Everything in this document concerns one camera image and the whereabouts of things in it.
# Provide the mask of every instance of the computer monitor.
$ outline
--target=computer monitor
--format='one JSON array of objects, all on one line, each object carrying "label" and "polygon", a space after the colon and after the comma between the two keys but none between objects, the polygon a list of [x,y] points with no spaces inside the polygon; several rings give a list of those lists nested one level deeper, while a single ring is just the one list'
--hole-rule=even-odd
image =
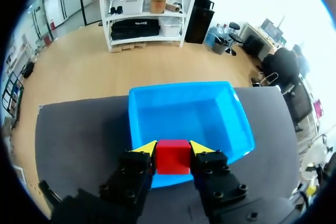
[{"label": "computer monitor", "polygon": [[275,42],[278,42],[284,34],[268,18],[266,18],[261,25],[261,29],[264,30]]}]

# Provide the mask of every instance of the cardboard box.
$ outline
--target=cardboard box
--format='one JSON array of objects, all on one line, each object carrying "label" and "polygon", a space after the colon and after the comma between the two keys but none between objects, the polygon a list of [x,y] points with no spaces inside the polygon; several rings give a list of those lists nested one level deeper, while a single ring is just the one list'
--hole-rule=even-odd
[{"label": "cardboard box", "polygon": [[151,0],[151,13],[164,13],[166,0]]}]

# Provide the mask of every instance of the blue plastic bin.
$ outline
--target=blue plastic bin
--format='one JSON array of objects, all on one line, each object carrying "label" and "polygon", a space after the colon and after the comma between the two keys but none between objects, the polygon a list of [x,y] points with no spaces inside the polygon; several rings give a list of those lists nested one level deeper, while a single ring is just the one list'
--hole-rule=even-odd
[{"label": "blue plastic bin", "polygon": [[[228,163],[255,148],[239,98],[228,82],[195,82],[139,87],[129,93],[132,147],[153,140],[194,140],[222,150]],[[152,187],[192,180],[192,175],[155,174]]]}]

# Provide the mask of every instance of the wooden floor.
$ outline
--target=wooden floor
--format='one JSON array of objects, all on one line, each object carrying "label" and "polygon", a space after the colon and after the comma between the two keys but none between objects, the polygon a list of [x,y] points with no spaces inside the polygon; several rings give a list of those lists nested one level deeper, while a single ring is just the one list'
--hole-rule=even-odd
[{"label": "wooden floor", "polygon": [[33,74],[24,83],[20,122],[12,137],[14,163],[23,167],[36,204],[50,215],[38,190],[35,126],[39,105],[128,94],[136,86],[189,81],[229,81],[250,86],[256,73],[251,59],[236,48],[237,56],[216,55],[203,45],[152,44],[144,49],[108,52],[97,24],[69,33],[45,49]]}]

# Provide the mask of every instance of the black bag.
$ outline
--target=black bag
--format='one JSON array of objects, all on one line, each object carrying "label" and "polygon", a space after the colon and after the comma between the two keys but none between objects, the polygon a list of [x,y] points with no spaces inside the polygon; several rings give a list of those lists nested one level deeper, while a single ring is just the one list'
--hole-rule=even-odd
[{"label": "black bag", "polygon": [[112,25],[111,37],[116,39],[132,39],[138,37],[156,36],[160,33],[157,19],[136,18],[115,22]]},{"label": "black bag", "polygon": [[22,72],[22,75],[23,75],[23,77],[25,78],[25,79],[27,79],[31,74],[32,74],[32,72],[33,72],[33,70],[34,70],[34,63],[33,62],[29,62],[27,65],[26,65],[26,67],[25,67],[25,69],[23,70],[23,72]]}]

